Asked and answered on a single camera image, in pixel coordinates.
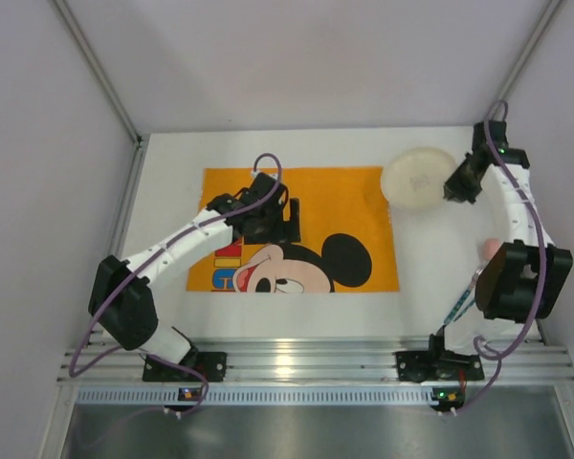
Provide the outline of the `cream round plate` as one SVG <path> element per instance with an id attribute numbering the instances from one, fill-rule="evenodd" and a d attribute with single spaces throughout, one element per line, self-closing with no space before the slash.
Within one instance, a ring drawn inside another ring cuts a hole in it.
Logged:
<path id="1" fill-rule="evenodd" d="M 392 208 L 423 210 L 444 200 L 444 184 L 457 168 L 443 149 L 429 146 L 405 150 L 381 174 L 382 193 Z"/>

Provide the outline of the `orange cartoon mouse placemat cloth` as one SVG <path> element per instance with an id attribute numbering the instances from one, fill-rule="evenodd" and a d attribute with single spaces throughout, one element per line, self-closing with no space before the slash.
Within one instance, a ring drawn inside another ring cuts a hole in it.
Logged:
<path id="1" fill-rule="evenodd" d="M 299 202 L 296 243 L 237 241 L 188 272 L 204 293 L 395 293 L 400 289 L 379 166 L 287 168 Z"/>

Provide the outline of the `spoon with patterned handle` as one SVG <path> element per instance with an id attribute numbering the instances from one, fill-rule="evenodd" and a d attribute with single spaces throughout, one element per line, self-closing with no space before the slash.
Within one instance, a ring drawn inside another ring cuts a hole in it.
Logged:
<path id="1" fill-rule="evenodd" d="M 470 300 L 469 303 L 459 311 L 459 313 L 453 319 L 453 323 L 459 321 L 473 306 L 475 306 L 475 298 Z"/>

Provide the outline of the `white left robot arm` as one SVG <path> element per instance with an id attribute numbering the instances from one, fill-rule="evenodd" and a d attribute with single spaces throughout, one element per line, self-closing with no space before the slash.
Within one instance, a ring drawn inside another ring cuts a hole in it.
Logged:
<path id="1" fill-rule="evenodd" d="M 154 295 L 197 262 L 244 237 L 271 234 L 282 220 L 288 187 L 278 175 L 256 172 L 250 186 L 214 197 L 163 241 L 98 266 L 88 311 L 127 351 L 143 351 L 172 365 L 193 365 L 195 345 L 160 323 Z"/>

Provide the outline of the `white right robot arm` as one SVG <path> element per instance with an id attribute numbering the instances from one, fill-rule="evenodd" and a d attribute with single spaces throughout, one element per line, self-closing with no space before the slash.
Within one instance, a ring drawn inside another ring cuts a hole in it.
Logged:
<path id="1" fill-rule="evenodd" d="M 474 127 L 472 150 L 444 184 L 444 198 L 474 204 L 488 199 L 497 226 L 497 249 L 484 261 L 463 300 L 442 328 L 453 348 L 472 348 L 480 357 L 506 358 L 525 340 L 534 323 L 553 311 L 573 266 L 545 230 L 530 186 L 524 150 L 510 147 L 503 120 Z"/>

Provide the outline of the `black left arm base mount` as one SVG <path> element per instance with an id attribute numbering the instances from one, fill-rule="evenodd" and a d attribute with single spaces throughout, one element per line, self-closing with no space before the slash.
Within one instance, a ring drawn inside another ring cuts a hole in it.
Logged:
<path id="1" fill-rule="evenodd" d="M 142 379 L 146 383 L 200 382 L 220 383 L 227 371 L 225 352 L 198 352 L 192 359 L 180 363 L 165 363 L 146 357 Z"/>

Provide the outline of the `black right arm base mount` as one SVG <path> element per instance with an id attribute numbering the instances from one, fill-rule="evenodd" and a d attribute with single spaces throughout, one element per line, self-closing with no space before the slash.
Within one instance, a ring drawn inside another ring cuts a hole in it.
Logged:
<path id="1" fill-rule="evenodd" d="M 408 383 L 458 382 L 464 377 L 467 382 L 485 379 L 479 356 L 441 351 L 401 351 L 395 354 L 398 380 Z"/>

